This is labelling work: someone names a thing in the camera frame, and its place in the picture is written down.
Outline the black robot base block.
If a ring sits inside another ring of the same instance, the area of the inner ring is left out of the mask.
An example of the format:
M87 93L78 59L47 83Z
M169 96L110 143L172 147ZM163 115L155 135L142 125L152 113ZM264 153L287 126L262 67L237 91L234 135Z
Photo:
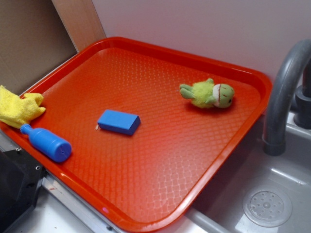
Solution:
M0 153L0 231L8 232L36 207L44 167L24 150Z

